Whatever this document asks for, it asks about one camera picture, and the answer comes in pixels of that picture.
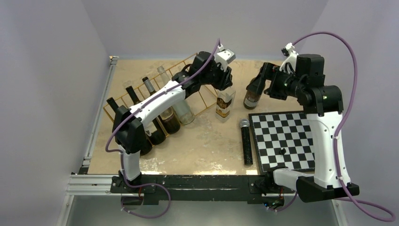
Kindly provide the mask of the clear whisky bottle black cap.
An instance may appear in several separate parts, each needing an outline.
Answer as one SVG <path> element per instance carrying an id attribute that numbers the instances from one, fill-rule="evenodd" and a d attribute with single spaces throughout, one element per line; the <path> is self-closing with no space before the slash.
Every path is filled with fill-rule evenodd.
<path id="1" fill-rule="evenodd" d="M 235 94 L 234 87 L 228 87 L 223 91 L 219 90 L 217 92 L 215 115 L 219 121 L 226 122 L 229 119 Z"/>

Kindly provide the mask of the dark wine bottle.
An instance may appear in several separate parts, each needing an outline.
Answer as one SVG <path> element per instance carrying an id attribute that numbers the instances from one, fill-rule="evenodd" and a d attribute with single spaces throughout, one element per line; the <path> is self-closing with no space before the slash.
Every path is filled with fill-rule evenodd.
<path id="1" fill-rule="evenodd" d="M 260 98 L 261 95 L 256 95 L 250 91 L 247 91 L 243 100 L 243 105 L 246 109 L 255 109 L 258 105 Z"/>
<path id="2" fill-rule="evenodd" d="M 132 86 L 126 87 L 126 91 L 132 99 L 134 105 L 141 103 L 141 100 L 135 93 Z M 166 139 L 166 135 L 156 119 L 152 120 L 152 122 L 149 122 L 147 126 L 144 126 L 144 131 L 153 145 L 159 145 Z"/>
<path id="3" fill-rule="evenodd" d="M 112 128 L 112 130 L 115 130 L 132 113 L 125 106 L 119 106 L 112 97 L 107 99 L 107 103 L 115 112 Z M 141 155 L 145 155 L 152 150 L 152 145 L 146 136 L 144 126 L 141 120 L 135 116 L 130 118 L 118 130 L 115 135 L 115 142 L 122 146 L 127 154 L 140 152 Z"/>

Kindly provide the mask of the clear glass bottle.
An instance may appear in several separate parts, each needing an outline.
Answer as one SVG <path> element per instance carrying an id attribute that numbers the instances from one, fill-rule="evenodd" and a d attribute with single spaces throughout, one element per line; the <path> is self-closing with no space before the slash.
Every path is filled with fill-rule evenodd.
<path id="1" fill-rule="evenodd" d="M 165 86 L 171 78 L 163 66 L 158 67 L 157 71 L 163 81 L 163 86 Z M 174 104 L 172 107 L 182 125 L 187 125 L 194 121 L 195 116 L 185 99 Z"/>

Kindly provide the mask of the green wine bottle silver neck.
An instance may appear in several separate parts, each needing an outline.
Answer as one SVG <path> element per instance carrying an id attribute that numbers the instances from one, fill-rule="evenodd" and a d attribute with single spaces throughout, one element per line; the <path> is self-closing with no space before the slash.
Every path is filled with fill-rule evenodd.
<path id="1" fill-rule="evenodd" d="M 150 82 L 148 77 L 142 78 L 144 85 L 146 86 L 149 94 L 152 96 L 156 93 L 155 88 L 153 87 L 152 83 Z M 172 110 L 172 107 L 167 108 L 164 110 L 159 116 L 159 121 L 161 122 L 162 126 L 164 127 L 165 131 L 168 134 L 174 134 L 180 129 L 180 123 L 178 122 L 177 117 Z"/>

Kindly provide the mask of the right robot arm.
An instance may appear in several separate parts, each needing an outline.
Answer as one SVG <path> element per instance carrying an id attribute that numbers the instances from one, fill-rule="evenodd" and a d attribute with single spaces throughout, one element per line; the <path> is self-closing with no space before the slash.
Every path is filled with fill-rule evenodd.
<path id="1" fill-rule="evenodd" d="M 296 98 L 301 111 L 251 113 L 249 121 L 263 178 L 254 186 L 264 194 L 283 188 L 303 202 L 357 196 L 345 165 L 340 123 L 343 98 L 340 89 L 324 84 L 324 58 L 301 54 L 282 67 L 265 62 L 256 76 L 265 94 L 286 100 Z"/>

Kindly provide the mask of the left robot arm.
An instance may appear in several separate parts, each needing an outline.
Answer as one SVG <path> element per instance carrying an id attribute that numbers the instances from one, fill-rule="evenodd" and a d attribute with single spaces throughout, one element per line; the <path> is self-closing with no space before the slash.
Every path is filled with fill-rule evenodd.
<path id="1" fill-rule="evenodd" d="M 220 91 L 231 87 L 232 75 L 228 65 L 235 58 L 229 49 L 217 53 L 202 51 L 189 66 L 177 72 L 149 98 L 130 108 L 116 108 L 112 136 L 119 145 L 124 189 L 133 193 L 140 188 L 139 158 L 147 140 L 144 128 L 172 105 L 198 92 L 202 85 L 211 85 Z"/>

